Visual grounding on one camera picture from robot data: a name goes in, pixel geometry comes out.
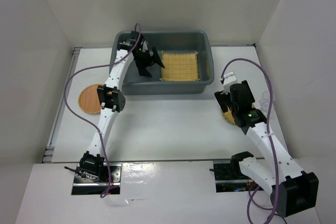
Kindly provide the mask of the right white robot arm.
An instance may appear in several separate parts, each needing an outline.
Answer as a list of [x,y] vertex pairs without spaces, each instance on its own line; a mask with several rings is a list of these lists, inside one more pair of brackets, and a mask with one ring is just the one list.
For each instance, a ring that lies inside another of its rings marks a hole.
[[288,217],[313,208],[317,202],[319,180],[307,173],[290,156],[275,136],[263,112],[254,107],[254,96],[247,81],[224,82],[215,98],[223,112],[231,113],[235,124],[252,140],[263,155],[265,167],[245,151],[230,160],[230,172],[235,178],[247,176],[268,193],[271,204],[281,217]]

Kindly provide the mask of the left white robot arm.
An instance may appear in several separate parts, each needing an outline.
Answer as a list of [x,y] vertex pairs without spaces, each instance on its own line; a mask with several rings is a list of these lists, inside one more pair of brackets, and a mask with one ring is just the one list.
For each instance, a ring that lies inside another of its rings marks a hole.
[[107,162],[107,158],[103,149],[117,115],[125,107],[125,97],[121,87],[126,72],[133,61],[138,74],[143,77],[152,77],[147,68],[154,64],[164,67],[157,49],[150,48],[140,32],[132,31],[126,39],[118,41],[117,54],[111,66],[109,77],[103,85],[97,87],[101,106],[98,129],[79,165],[80,170],[85,172],[93,182],[98,182],[104,177],[104,163]]

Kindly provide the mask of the green-rimmed round bamboo tray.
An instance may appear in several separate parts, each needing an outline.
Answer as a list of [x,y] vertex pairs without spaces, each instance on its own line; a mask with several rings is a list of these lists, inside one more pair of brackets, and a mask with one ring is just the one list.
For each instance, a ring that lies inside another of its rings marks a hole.
[[225,119],[225,121],[227,123],[236,126],[235,120],[234,120],[234,118],[232,116],[232,112],[231,112],[229,106],[227,106],[227,111],[226,112],[224,112],[223,110],[221,110],[221,114],[222,114],[223,118]]

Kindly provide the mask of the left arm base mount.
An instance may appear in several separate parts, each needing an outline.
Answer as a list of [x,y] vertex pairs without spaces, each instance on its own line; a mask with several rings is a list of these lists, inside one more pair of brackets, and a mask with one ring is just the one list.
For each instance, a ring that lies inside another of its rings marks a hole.
[[[82,172],[79,165],[76,168],[64,166],[64,169],[74,173],[72,184],[72,195],[100,195],[108,186],[108,169],[104,165],[100,177]],[[109,195],[120,194],[120,181],[122,173],[122,165],[114,163],[110,166],[112,185],[108,192]]]

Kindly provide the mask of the orange round woven tray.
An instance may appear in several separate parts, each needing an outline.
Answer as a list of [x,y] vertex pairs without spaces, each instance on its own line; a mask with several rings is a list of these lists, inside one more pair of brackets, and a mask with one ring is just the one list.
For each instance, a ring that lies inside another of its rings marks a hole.
[[87,114],[99,114],[101,106],[97,94],[99,84],[92,84],[82,90],[78,97],[78,105]]

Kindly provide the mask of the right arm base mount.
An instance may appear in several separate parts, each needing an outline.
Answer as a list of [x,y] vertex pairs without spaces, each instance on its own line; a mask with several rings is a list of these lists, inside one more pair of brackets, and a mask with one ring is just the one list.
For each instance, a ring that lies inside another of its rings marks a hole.
[[255,182],[243,175],[235,160],[214,160],[212,168],[209,169],[215,178],[217,193],[241,192],[256,189]]

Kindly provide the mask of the square bamboo mat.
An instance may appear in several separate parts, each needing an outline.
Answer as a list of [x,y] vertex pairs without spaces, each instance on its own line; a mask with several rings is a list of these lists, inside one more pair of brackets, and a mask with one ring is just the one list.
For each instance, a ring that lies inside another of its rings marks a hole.
[[161,81],[199,81],[197,52],[183,54],[162,52]]

